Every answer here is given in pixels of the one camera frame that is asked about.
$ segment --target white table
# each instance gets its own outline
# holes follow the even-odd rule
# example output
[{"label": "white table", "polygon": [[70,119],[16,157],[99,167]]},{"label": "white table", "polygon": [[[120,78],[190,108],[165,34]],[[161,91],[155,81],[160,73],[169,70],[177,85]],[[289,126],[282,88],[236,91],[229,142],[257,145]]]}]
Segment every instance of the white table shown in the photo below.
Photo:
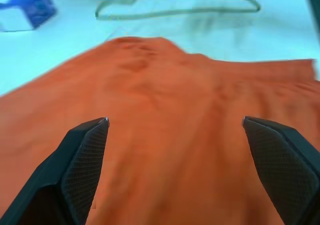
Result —
[{"label": "white table", "polygon": [[[138,21],[98,21],[104,0],[54,0],[58,14],[35,31],[0,33],[0,96],[105,40],[123,36],[164,37],[188,53],[254,62],[316,59],[320,46],[308,0],[258,0],[259,13],[186,14]],[[140,13],[194,7],[247,7],[242,0],[139,0],[111,5],[103,13]]]}]

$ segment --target orange cloth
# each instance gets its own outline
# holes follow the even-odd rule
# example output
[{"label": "orange cloth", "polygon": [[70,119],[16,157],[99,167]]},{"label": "orange cloth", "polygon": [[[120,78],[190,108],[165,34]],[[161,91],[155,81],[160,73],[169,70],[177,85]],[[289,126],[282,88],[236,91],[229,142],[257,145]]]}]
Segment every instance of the orange cloth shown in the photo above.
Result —
[{"label": "orange cloth", "polygon": [[69,129],[109,117],[87,224],[280,225],[244,116],[295,127],[319,150],[312,61],[216,61],[163,38],[106,42],[0,99],[0,214]]}]

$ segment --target blue box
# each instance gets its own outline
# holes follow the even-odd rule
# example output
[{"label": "blue box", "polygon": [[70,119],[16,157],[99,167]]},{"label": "blue box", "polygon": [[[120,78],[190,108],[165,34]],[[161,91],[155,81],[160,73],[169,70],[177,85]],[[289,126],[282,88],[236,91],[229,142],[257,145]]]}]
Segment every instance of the blue box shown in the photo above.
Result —
[{"label": "blue box", "polygon": [[0,3],[0,31],[33,30],[56,13],[52,0],[9,0]]}]

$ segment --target blue object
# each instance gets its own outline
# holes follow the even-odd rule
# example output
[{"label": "blue object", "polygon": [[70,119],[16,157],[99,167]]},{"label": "blue object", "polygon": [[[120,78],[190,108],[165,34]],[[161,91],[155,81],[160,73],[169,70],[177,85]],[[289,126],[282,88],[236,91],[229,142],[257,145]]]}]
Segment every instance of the blue object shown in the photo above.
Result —
[{"label": "blue object", "polygon": [[57,12],[52,0],[9,0],[0,3],[0,10],[11,7],[20,7],[34,29]]}]

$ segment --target textured grip surface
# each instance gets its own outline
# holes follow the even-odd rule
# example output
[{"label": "textured grip surface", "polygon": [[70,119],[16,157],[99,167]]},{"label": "textured grip surface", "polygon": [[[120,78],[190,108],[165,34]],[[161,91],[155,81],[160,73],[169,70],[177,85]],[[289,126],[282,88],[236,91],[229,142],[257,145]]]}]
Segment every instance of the textured grip surface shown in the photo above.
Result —
[{"label": "textured grip surface", "polygon": [[61,191],[76,225],[86,223],[100,179],[109,121],[84,137],[61,180]]},{"label": "textured grip surface", "polygon": [[317,196],[317,174],[306,158],[272,127],[250,120],[244,121],[243,127],[260,181],[283,222],[302,224]]}]

